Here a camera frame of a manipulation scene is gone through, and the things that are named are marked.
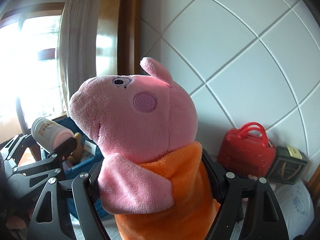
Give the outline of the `brown teddy bear plush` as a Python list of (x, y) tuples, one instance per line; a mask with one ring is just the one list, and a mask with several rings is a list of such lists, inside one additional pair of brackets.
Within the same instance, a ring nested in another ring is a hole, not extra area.
[(75, 139), (77, 140), (76, 149), (72, 152), (72, 154), (67, 158), (67, 160), (72, 164), (76, 165), (80, 163), (83, 153), (84, 153), (84, 146), (82, 145), (82, 135), (80, 133), (75, 133)]

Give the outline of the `white pill bottle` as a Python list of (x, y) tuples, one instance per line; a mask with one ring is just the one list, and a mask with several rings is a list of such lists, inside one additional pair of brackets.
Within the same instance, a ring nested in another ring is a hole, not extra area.
[(75, 138), (70, 129), (44, 117), (37, 118), (33, 122), (31, 135), (48, 153), (55, 150), (69, 138)]

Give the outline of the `pig plush orange dress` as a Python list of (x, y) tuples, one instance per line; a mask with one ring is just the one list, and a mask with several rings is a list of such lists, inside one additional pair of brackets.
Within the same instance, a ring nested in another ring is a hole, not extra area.
[(85, 81), (69, 114), (103, 155), (98, 189), (122, 239), (204, 239), (219, 204), (212, 197), (197, 113), (158, 61), (145, 75)]

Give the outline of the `pig plush green shirt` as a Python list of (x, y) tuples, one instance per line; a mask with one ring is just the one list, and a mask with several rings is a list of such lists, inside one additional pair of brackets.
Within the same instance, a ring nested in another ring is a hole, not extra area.
[[(250, 180), (254, 180), (254, 181), (256, 181), (258, 179), (256, 176), (253, 176), (253, 175), (250, 175), (250, 174), (247, 176), (247, 178), (250, 179)], [(270, 183), (270, 187), (272, 188), (273, 191), (276, 190), (276, 184), (275, 183)], [(243, 202), (247, 202), (248, 198), (242, 198), (242, 201)]]

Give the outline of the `blue plastic storage crate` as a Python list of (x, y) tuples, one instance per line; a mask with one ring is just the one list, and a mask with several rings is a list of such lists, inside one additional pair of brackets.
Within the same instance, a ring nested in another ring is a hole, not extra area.
[[(67, 179), (74, 179), (77, 175), (79, 175), (82, 172), (89, 172), (95, 163), (99, 163), (103, 160), (103, 155), (101, 153), (100, 148), (96, 145), (95, 142), (93, 142), (91, 139), (88, 138), (87, 135), (84, 134), (84, 132), (75, 124), (75, 122), (70, 117), (57, 119), (55, 120), (55, 122), (70, 129), (71, 131), (73, 131), (74, 134), (80, 133), (81, 144), (82, 146), (84, 146), (84, 152), (80, 160), (80, 163), (71, 164), (70, 161), (63, 162), (63, 169), (65, 171)], [(40, 146), (40, 149), (42, 159), (47, 159), (49, 153), (42, 146)], [(78, 218), (74, 200), (71, 198), (68, 198), (67, 200), (70, 213), (75, 218)], [(112, 215), (107, 213), (103, 209), (101, 205), (101, 200), (97, 200), (94, 206), (101, 220), (107, 220), (112, 218)]]

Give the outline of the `red toy suitcase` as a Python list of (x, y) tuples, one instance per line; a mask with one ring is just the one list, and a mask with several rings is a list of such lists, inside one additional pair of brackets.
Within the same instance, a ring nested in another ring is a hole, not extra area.
[(276, 147), (257, 122), (230, 129), (220, 147), (217, 162), (239, 176), (264, 177), (276, 157)]

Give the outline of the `black gift box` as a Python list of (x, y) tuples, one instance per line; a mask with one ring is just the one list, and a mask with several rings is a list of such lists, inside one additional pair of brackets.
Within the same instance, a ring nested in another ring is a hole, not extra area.
[(279, 146), (266, 178), (275, 183), (293, 185), (299, 180), (307, 164), (304, 153), (299, 149), (292, 146)]

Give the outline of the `white curtain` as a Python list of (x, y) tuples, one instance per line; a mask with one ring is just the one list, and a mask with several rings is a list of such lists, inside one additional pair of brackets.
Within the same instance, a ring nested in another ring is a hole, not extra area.
[(62, 11), (57, 56), (67, 113), (71, 96), (96, 76), (94, 6), (95, 0), (66, 0)]

